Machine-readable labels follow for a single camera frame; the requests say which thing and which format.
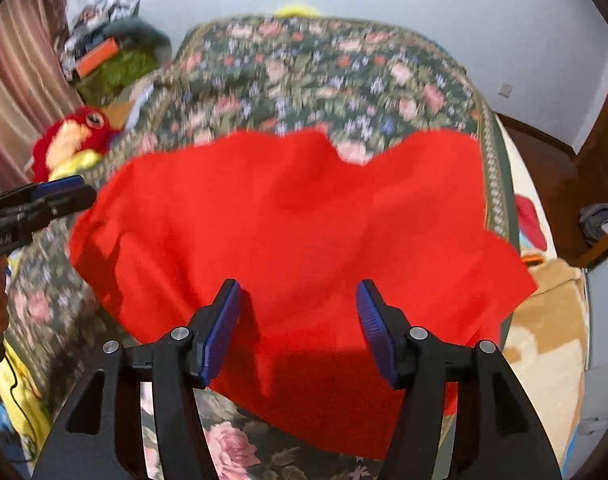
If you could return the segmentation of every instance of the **plush toy eye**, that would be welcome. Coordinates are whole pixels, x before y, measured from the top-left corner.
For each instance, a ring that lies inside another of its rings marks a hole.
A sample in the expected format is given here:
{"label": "plush toy eye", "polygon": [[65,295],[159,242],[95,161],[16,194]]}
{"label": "plush toy eye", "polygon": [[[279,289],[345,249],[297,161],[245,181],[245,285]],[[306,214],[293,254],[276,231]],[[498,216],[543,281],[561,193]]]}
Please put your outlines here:
{"label": "plush toy eye", "polygon": [[91,112],[86,114],[86,124],[91,128],[99,130],[104,126],[104,118],[98,112]]}

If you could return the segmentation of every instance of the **curtain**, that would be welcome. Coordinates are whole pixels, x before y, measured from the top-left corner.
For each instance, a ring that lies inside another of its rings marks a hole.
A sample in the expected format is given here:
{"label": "curtain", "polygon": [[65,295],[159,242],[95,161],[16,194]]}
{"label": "curtain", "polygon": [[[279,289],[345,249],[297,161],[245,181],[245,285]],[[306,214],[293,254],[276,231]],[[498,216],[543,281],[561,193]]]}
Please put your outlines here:
{"label": "curtain", "polygon": [[60,70],[66,0],[0,5],[0,191],[27,182],[33,143],[81,100]]}

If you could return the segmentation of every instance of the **floral bedspread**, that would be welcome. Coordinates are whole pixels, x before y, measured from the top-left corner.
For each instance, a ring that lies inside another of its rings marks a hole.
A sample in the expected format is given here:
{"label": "floral bedspread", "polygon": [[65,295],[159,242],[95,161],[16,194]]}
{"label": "floral bedspread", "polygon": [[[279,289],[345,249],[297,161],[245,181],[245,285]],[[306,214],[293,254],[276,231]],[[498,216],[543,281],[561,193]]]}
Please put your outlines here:
{"label": "floral bedspread", "polygon": [[[415,32],[335,18],[231,18],[189,33],[174,63],[151,81],[137,125],[83,173],[88,183],[101,187],[134,156],[205,144],[239,128],[285,135],[315,125],[344,160],[365,164],[416,130],[448,127],[479,141],[487,227],[517,247],[510,167],[494,114],[465,69]],[[73,220],[36,234],[10,289],[7,341],[49,420],[95,348],[110,338],[135,344],[69,264]],[[148,470],[157,479],[146,384],[142,399]],[[197,392],[196,399],[220,478],[360,480],[378,472],[376,461],[312,448],[222,396]],[[445,418],[443,436],[449,425]]]}

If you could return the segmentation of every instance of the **beige blanket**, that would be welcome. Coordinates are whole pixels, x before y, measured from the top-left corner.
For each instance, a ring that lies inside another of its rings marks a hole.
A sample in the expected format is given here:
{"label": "beige blanket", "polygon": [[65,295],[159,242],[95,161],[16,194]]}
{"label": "beige blanket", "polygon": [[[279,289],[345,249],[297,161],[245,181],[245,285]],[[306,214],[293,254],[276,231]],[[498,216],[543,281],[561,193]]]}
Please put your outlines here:
{"label": "beige blanket", "polygon": [[538,290],[516,309],[504,356],[563,464],[584,395],[589,334],[584,276],[559,259],[530,272]]}

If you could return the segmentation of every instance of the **black cable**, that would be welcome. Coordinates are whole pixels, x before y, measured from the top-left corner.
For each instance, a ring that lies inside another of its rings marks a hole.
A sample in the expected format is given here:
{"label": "black cable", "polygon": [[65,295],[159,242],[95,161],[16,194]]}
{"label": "black cable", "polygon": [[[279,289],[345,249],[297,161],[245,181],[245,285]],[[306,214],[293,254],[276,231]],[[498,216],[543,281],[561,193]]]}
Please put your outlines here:
{"label": "black cable", "polygon": [[[17,375],[15,373],[15,369],[13,368],[11,361],[8,360],[8,356],[4,355],[4,359],[6,360],[6,364],[8,364],[8,367],[11,369],[11,373],[13,374],[13,380],[14,383],[13,385],[9,388],[8,393],[11,395],[11,398],[13,399],[13,402],[15,403],[15,405],[19,408],[19,410],[22,412],[22,415],[24,415],[24,418],[26,419],[26,421],[28,422],[29,427],[31,428],[31,433],[33,434],[33,444],[36,446],[37,445],[37,432],[35,431],[35,428],[33,427],[33,425],[31,424],[31,419],[28,418],[28,415],[26,415],[26,412],[24,411],[24,409],[20,406],[20,403],[17,402],[17,399],[15,399],[15,396],[13,394],[13,390],[19,386],[19,381],[17,380]],[[12,462],[13,464],[28,464],[29,462],[34,462],[34,460],[37,458],[37,453],[35,452],[34,449],[29,451],[31,457],[24,459],[24,460],[9,460],[9,462]]]}

